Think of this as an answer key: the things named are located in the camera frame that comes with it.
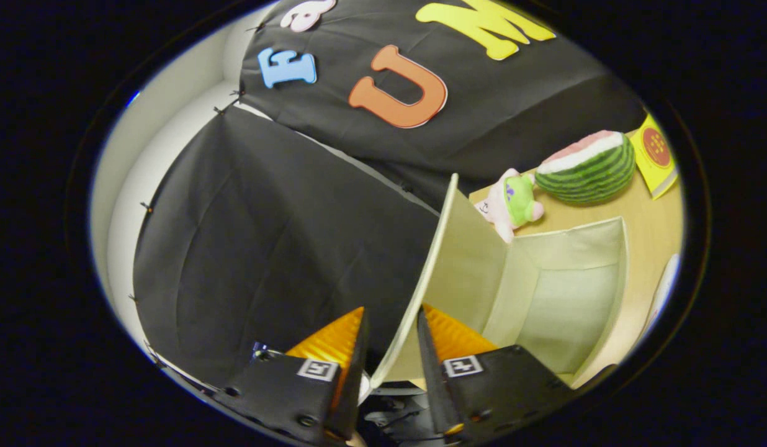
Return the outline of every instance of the white wall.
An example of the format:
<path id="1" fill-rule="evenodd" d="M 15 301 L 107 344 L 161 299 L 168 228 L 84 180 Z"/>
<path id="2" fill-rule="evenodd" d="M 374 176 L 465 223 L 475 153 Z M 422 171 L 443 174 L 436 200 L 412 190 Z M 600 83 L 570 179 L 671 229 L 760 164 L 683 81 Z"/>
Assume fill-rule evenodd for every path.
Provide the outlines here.
<path id="1" fill-rule="evenodd" d="M 185 144 L 226 107 L 237 89 L 245 47 L 272 5 L 239 18 L 189 48 L 149 80 L 106 140 L 91 192 L 97 274 L 117 317 L 143 347 L 133 294 L 133 257 L 145 210 Z"/>
<path id="2" fill-rule="evenodd" d="M 141 151 L 163 125 L 202 91 L 221 82 L 227 36 L 228 29 L 218 31 L 160 71 L 122 114 L 106 142 L 91 191 L 91 243 L 97 272 L 112 305 L 106 249 L 119 190 Z"/>

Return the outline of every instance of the yellow box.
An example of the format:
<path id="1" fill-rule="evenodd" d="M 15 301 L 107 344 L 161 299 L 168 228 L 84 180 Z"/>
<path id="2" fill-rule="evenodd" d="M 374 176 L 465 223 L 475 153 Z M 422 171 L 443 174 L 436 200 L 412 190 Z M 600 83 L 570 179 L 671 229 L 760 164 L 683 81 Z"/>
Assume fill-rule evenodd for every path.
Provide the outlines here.
<path id="1" fill-rule="evenodd" d="M 637 167 L 651 192 L 651 198 L 656 200 L 667 192 L 678 178 L 670 145 L 650 114 L 630 140 L 634 146 Z"/>

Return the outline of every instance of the watermelon slice toy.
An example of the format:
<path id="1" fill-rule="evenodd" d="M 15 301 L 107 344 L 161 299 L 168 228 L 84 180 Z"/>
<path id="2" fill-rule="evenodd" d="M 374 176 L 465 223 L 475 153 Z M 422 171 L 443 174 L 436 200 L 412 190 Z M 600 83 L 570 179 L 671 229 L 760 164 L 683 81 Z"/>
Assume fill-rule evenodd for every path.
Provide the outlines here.
<path id="1" fill-rule="evenodd" d="M 634 175 L 634 147 L 620 132 L 600 130 L 545 159 L 535 171 L 537 185 L 569 204 L 596 204 L 613 198 Z"/>

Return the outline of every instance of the screw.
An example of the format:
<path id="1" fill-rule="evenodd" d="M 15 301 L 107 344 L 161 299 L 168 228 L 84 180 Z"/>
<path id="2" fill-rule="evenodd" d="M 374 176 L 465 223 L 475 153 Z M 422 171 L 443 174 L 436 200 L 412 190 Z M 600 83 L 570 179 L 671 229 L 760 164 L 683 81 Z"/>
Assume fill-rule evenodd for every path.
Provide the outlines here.
<path id="1" fill-rule="evenodd" d="M 301 424 L 304 427 L 313 427 L 317 423 L 318 421 L 315 418 L 312 418 L 312 416 L 308 416 L 306 414 L 298 418 L 298 424 Z"/>
<path id="2" fill-rule="evenodd" d="M 487 408 L 482 411 L 475 411 L 474 413 L 472 413 L 471 416 L 469 416 L 469 419 L 472 419 L 472 422 L 482 422 L 490 417 L 491 417 L 491 409 Z"/>

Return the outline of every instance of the pink stuffed animal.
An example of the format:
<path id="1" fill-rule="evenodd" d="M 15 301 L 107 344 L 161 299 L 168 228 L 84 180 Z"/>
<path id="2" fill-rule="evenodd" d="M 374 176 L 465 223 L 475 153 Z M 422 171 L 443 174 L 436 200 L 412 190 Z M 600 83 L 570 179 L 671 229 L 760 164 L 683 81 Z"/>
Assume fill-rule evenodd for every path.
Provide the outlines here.
<path id="1" fill-rule="evenodd" d="M 533 196 L 534 186 L 534 175 L 519 175 L 519 171 L 511 168 L 491 187 L 488 197 L 475 204 L 506 243 L 513 240 L 515 229 L 543 215 L 543 204 Z"/>

